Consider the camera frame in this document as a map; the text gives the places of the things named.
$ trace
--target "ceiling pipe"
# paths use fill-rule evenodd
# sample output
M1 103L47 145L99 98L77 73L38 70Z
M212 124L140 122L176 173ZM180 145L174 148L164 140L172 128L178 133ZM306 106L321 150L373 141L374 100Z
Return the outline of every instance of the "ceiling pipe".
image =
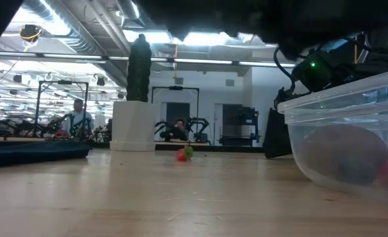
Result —
M63 23L70 29L68 39L59 39L65 45L70 47L77 54L81 55L104 55L106 51L85 29L81 22L67 9L67 7L58 0L25 0L22 8L30 13L38 15L46 23L57 23L59 26ZM126 87L126 67L118 66L113 62L106 62L98 65L106 71L107 76L121 87Z
M143 28L146 27L140 18L139 10L131 0L117 0L117 6L125 19L131 20Z
M118 37L118 41L120 41L121 44L123 44L124 48L126 49L125 54L129 55L130 54L130 44L128 40L126 39L125 35L123 34L122 30L119 29L113 19L110 17L109 13L104 9L104 7L100 4L98 0L85 0L87 5L89 5L89 8L91 11L94 13L94 16L99 20L100 24L103 26L103 28L111 28L116 36ZM101 18L99 15L101 14L104 19L109 23L107 25L104 20ZM113 32L107 32L112 38L116 37Z

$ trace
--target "red tomato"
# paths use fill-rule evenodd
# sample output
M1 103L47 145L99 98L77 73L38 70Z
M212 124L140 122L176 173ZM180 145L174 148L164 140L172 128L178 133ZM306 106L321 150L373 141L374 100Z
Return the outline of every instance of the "red tomato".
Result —
M184 149L178 150L178 152L176 153L176 160L177 161L186 161Z

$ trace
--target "green cactus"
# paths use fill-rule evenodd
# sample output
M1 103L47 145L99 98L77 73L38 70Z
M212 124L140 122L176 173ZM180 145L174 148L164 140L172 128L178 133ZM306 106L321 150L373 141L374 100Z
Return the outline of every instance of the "green cactus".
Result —
M128 65L127 101L148 102L152 51L143 34L138 36L130 50Z

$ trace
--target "ceiling duct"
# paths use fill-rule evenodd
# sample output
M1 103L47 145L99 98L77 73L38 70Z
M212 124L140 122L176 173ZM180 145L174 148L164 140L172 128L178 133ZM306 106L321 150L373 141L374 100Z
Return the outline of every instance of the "ceiling duct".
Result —
M104 55L105 51L91 36L79 20L58 0L25 0L22 8L32 14L38 15L49 24L57 24L58 27L66 25L70 29L69 38L60 39L77 54ZM126 87L125 66L121 68L113 62L98 65L106 71L108 77L118 86Z
M146 27L140 18L140 11L131 0L117 0L117 5L125 20L131 20L143 28Z

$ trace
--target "table surface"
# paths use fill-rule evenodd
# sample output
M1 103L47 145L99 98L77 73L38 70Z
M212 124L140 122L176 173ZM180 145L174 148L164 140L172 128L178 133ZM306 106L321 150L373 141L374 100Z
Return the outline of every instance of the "table surface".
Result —
M96 149L0 168L2 236L388 237L388 206L317 186L291 158Z

